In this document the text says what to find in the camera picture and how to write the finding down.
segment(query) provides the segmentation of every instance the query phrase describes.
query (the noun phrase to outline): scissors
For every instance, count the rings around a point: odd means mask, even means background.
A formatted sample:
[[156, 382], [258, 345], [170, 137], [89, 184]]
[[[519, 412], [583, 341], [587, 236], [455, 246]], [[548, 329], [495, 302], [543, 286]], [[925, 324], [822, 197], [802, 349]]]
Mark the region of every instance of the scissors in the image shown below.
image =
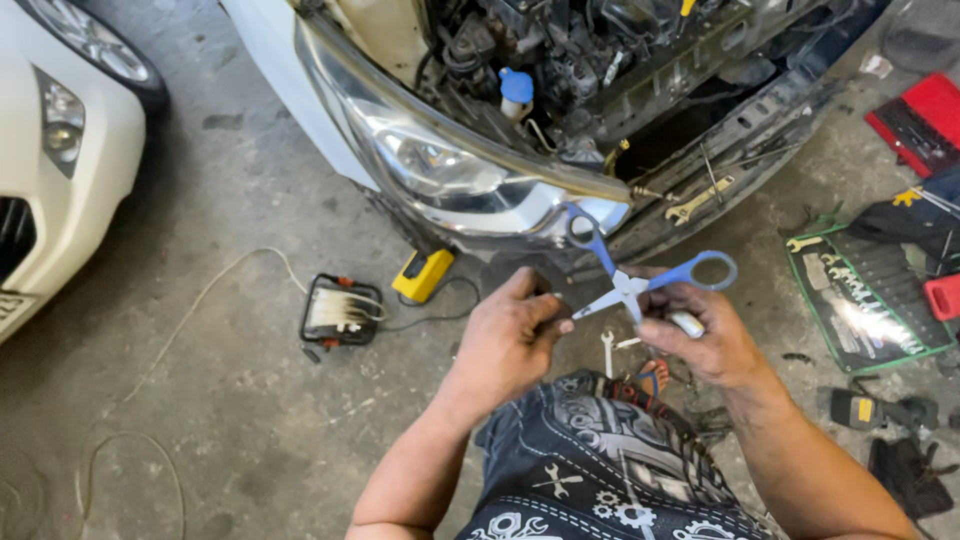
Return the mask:
[[[574, 320], [582, 319], [588, 315], [591, 315], [592, 313], [600, 311], [601, 309], [605, 309], [616, 304], [623, 304], [630, 312], [630, 316], [634, 319], [635, 325], [639, 326], [643, 321], [643, 313], [640, 311], [640, 305], [636, 302], [636, 297], [640, 293], [648, 290], [658, 289], [669, 285], [670, 283], [677, 282], [690, 283], [691, 285], [703, 290], [724, 290], [736, 280], [736, 262], [734, 262], [729, 255], [718, 251], [701, 252], [697, 257], [688, 260], [676, 268], [667, 270], [666, 272], [650, 280], [644, 280], [643, 278], [631, 278], [624, 272], [617, 270], [616, 265], [613, 264], [613, 259], [610, 257], [610, 252], [607, 250], [607, 243], [604, 242], [603, 235], [600, 232], [600, 224], [597, 223], [597, 220], [594, 219], [592, 215], [584, 212], [582, 209], [580, 209], [580, 207], [573, 203], [563, 203], [563, 206], [566, 208], [567, 212], [566, 238], [574, 246], [591, 250], [595, 255], [597, 255], [597, 258], [600, 259], [600, 264], [603, 265], [604, 270], [607, 271], [607, 274], [610, 275], [611, 280], [613, 281], [613, 290], [601, 296], [589, 306], [584, 307], [583, 309], [574, 313]], [[575, 232], [574, 222], [588, 223], [590, 228], [588, 231]], [[719, 260], [726, 264], [727, 277], [724, 278], [723, 281], [708, 284], [694, 279], [693, 269], [697, 265], [708, 260]]]

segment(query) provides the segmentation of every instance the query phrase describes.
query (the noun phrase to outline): blue reservoir cap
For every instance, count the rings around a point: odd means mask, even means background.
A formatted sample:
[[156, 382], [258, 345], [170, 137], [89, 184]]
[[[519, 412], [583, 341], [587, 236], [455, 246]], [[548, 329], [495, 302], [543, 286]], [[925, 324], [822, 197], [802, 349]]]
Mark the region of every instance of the blue reservoir cap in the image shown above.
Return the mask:
[[534, 80], [522, 71], [509, 67], [500, 70], [500, 93], [514, 103], [528, 103], [534, 99]]

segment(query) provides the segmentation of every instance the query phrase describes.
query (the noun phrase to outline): front grille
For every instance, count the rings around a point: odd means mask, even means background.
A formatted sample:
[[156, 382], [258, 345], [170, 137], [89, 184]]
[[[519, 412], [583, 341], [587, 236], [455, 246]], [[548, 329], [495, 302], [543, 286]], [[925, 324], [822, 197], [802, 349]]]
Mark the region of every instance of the front grille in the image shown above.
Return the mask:
[[0, 284], [16, 270], [36, 244], [36, 224], [23, 199], [0, 197]]

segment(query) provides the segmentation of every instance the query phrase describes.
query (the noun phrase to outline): foot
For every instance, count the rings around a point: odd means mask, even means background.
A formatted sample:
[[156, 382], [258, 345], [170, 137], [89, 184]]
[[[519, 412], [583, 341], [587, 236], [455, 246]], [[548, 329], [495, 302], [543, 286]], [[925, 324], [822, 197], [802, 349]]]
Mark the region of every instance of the foot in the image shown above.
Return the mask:
[[[657, 377], [657, 389], [660, 393], [663, 392], [663, 388], [666, 387], [666, 384], [670, 382], [670, 371], [666, 367], [666, 362], [657, 362], [655, 360], [650, 360], [643, 365], [643, 369], [640, 370], [640, 373], [650, 373], [654, 372]], [[647, 395], [654, 395], [654, 380], [650, 377], [644, 377], [640, 379], [640, 389], [647, 393]]]

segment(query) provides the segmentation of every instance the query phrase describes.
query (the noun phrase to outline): green tool mat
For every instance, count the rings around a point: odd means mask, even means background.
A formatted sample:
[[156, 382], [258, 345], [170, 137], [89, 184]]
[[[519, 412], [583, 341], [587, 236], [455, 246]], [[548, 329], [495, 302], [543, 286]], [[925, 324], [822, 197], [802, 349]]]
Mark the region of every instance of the green tool mat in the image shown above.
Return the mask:
[[863, 373], [955, 347], [900, 245], [861, 240], [845, 228], [786, 240], [794, 276], [840, 369]]

